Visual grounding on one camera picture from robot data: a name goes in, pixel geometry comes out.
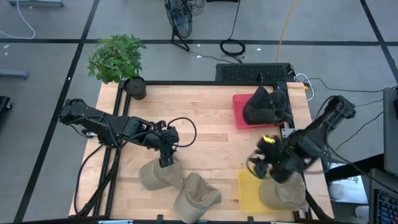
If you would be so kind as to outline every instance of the black fan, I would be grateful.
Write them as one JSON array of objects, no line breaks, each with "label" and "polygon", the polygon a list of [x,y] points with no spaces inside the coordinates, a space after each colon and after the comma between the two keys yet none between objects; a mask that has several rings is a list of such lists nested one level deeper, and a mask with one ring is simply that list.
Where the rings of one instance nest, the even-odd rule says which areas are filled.
[{"label": "black fan", "polygon": [[[187,0],[165,0],[167,17],[173,27],[172,44],[189,51],[188,45],[182,40],[188,38],[192,33],[192,13]],[[177,36],[185,47],[174,42]]]}]

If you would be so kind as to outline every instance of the white cable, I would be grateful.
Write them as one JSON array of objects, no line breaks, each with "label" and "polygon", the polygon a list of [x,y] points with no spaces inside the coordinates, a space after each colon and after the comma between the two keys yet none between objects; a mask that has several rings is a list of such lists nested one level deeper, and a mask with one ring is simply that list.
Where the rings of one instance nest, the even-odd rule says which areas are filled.
[{"label": "white cable", "polygon": [[297,75],[295,76],[295,78],[297,78],[298,76],[304,76],[304,78],[306,79],[306,81],[307,81],[308,84],[310,85],[310,89],[311,89],[311,91],[312,91],[312,96],[311,96],[309,99],[307,99],[307,102],[308,102],[308,101],[312,100],[313,97],[315,96],[315,92],[314,92],[314,90],[313,90],[313,88],[312,88],[312,84],[311,84],[310,80],[308,80],[308,77],[307,77],[306,75],[300,73],[300,74],[297,74]]},{"label": "white cable", "polygon": [[2,32],[1,30],[0,30],[0,34],[6,35],[6,36],[11,37],[11,38],[15,38],[15,39],[27,39],[27,40],[31,40],[31,39],[35,38],[35,36],[36,36],[36,31],[29,25],[29,23],[26,22],[24,16],[23,16],[22,13],[21,13],[21,10],[19,10],[19,0],[17,0],[17,9],[18,9],[19,15],[21,16],[22,20],[23,20],[23,21],[26,23],[26,25],[29,26],[29,28],[33,31],[33,36],[32,36],[32,37],[15,37],[15,36],[13,36],[13,35],[6,34],[5,32]]}]

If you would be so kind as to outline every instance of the green leaves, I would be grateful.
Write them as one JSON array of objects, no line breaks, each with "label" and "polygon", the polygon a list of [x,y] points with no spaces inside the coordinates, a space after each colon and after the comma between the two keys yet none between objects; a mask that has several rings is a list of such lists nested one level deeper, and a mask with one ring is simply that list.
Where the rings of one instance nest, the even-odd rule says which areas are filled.
[{"label": "green leaves", "polygon": [[88,76],[104,83],[139,76],[140,48],[147,47],[133,35],[112,35],[110,39],[99,40],[99,48],[88,58]]}]

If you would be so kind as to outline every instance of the wooden tabletop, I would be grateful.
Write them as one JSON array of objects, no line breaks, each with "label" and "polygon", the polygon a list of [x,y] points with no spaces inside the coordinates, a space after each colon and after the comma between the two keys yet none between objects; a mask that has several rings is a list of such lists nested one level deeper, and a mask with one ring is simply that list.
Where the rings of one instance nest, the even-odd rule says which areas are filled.
[{"label": "wooden tabletop", "polygon": [[[253,93],[255,86],[188,86],[188,85],[149,85],[147,96],[142,101],[131,99],[129,116],[138,116],[148,121],[158,122],[186,116],[192,119],[198,129],[196,142],[178,149],[175,156],[184,168],[184,176],[196,172],[223,197],[220,204],[214,205],[201,218],[203,220],[245,221],[253,216],[255,221],[294,220],[292,212],[245,214],[239,209],[238,172],[246,168],[245,161],[256,147],[263,134],[279,135],[279,127],[261,129],[236,129],[232,111],[232,96]],[[288,83],[290,104],[296,128],[305,128],[311,123],[311,116],[302,83]],[[103,84],[96,108],[107,113],[113,112],[116,97],[116,84]],[[124,96],[120,112],[123,109]],[[184,120],[173,123],[177,128],[180,142],[189,143],[193,138],[192,125]],[[84,158],[98,147],[96,139],[88,140]],[[78,194],[78,208],[92,196],[98,186],[104,150],[94,155],[81,174]],[[122,151],[116,189],[114,192],[111,218],[154,220],[158,214],[164,220],[177,220],[172,210],[178,189],[167,187],[157,191],[142,188],[139,169],[159,152],[147,150],[131,143]],[[316,162],[309,170],[321,170],[321,162]],[[333,216],[325,177],[323,174],[305,174],[308,191],[319,206],[329,216]],[[108,191],[105,190],[101,205],[104,213]]]}]

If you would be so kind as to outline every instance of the yellow tray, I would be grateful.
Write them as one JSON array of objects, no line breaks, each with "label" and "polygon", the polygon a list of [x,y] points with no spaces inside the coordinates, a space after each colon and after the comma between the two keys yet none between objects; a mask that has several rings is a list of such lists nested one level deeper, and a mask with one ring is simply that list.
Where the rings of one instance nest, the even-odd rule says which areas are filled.
[{"label": "yellow tray", "polygon": [[265,206],[260,199],[260,184],[264,180],[253,176],[248,170],[239,171],[239,206],[244,213],[284,212]]}]

